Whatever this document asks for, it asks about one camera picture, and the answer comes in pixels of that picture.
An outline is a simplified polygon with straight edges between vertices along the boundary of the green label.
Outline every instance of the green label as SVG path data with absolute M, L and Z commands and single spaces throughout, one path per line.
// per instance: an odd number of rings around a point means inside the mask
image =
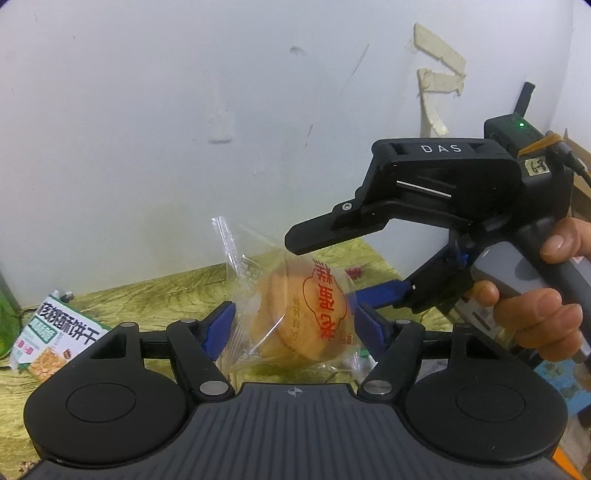
M 34 316 L 29 322 L 28 327 L 43 341 L 43 343 L 51 342 L 51 339 L 57 335 L 57 330 L 50 327 L 38 316 Z

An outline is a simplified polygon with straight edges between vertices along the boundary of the biscuit package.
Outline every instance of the biscuit package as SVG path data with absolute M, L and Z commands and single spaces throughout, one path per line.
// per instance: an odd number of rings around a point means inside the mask
M 108 330 L 49 295 L 14 342 L 10 365 L 44 382 Z
M 256 364 L 355 372 L 353 283 L 342 270 L 295 256 L 218 217 L 236 317 L 219 361 L 224 373 Z

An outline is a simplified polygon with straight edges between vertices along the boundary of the transparent plastic wrapper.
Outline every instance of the transparent plastic wrapper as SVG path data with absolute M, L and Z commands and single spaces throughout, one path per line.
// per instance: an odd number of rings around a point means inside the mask
M 228 289 L 236 318 L 219 368 L 224 374 L 256 365 L 285 369 L 367 372 L 360 359 L 349 276 L 309 255 L 297 257 L 244 226 L 213 219 L 226 252 Z

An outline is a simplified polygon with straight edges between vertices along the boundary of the circular cover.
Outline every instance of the circular cover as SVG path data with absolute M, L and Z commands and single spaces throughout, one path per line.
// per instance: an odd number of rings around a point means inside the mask
M 181 428 L 186 400 L 172 380 L 142 368 L 58 372 L 25 405 L 25 427 L 42 456 L 75 465 L 129 462 Z
M 567 411 L 552 386 L 514 362 L 460 367 L 423 378 L 407 395 L 407 417 L 427 443 L 454 458 L 487 465 L 553 451 Z

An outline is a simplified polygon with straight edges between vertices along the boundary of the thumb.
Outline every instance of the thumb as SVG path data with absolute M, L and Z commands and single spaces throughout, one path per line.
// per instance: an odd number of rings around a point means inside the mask
M 559 221 L 552 230 L 552 235 L 540 249 L 540 256 L 550 264 L 587 255 L 591 255 L 591 223 L 577 218 L 564 218 Z

